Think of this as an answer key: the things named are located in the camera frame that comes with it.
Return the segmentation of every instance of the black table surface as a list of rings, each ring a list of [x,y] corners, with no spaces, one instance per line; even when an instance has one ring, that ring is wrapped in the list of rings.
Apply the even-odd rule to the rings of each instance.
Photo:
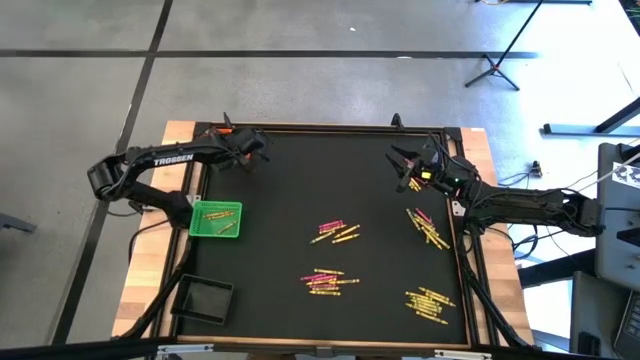
[[[271,161],[247,174],[212,172],[204,199],[243,203],[236,239],[194,238],[188,272],[232,283],[226,323],[180,319],[179,335],[336,341],[467,344],[453,247],[427,245],[405,208],[431,216],[452,244],[446,199],[435,190],[395,191],[385,159],[390,145],[418,149],[422,136],[270,133]],[[310,245],[318,225],[360,224],[360,237]],[[300,281],[314,268],[344,271],[359,284],[342,295],[314,296]],[[405,306],[405,291],[430,288],[457,305],[443,306],[443,325]]]

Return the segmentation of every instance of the black plastic container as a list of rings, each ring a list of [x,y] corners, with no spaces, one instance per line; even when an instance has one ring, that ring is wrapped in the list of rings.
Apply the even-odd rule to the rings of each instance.
[[[233,284],[185,274],[171,314],[224,325],[233,295]]]

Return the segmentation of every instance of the green plastic bin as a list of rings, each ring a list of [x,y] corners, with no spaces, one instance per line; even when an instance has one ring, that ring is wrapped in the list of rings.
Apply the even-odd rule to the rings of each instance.
[[[205,215],[222,211],[233,211],[232,216],[209,220]],[[193,205],[189,235],[199,237],[237,238],[240,235],[240,219],[242,218],[242,203],[230,201],[197,201]],[[218,234],[220,229],[234,221],[233,227]]]

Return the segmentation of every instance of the metal clamp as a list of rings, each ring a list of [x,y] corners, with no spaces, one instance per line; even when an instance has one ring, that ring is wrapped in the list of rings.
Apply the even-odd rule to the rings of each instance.
[[[464,213],[467,211],[467,209],[465,209],[464,206],[460,205],[460,203],[457,201],[452,201],[451,207],[453,210],[453,216],[464,216]]]
[[[187,344],[158,346],[158,355],[213,352],[213,344]]]
[[[491,354],[489,353],[475,353],[469,351],[435,350],[434,357],[452,360],[491,360]]]
[[[316,346],[316,357],[326,359],[335,356],[336,354],[333,352],[331,346]]]

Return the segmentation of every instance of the gray floor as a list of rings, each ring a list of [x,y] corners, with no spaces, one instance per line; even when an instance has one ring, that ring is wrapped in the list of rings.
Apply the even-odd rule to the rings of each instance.
[[[485,69],[481,60],[159,59],[130,144],[158,143],[168,119],[220,120],[223,111],[235,121],[376,125],[399,112],[408,125],[487,128],[500,177],[537,159],[545,179],[534,186],[568,185],[595,169],[593,156],[578,154],[594,154],[602,139],[544,139],[540,126],[596,124],[640,89],[628,60],[603,52],[617,35],[599,27],[603,14],[621,10],[595,1],[544,6],[517,45],[544,58],[503,66],[520,92],[498,78],[465,89]],[[3,1],[0,48],[145,49],[161,6]],[[472,0],[175,0],[161,49],[501,51],[531,9]],[[0,232],[0,347],[45,342],[94,204],[86,169],[113,150],[141,65],[0,59],[0,211],[39,226],[32,236]],[[137,225],[105,223],[71,341],[108,338]]]

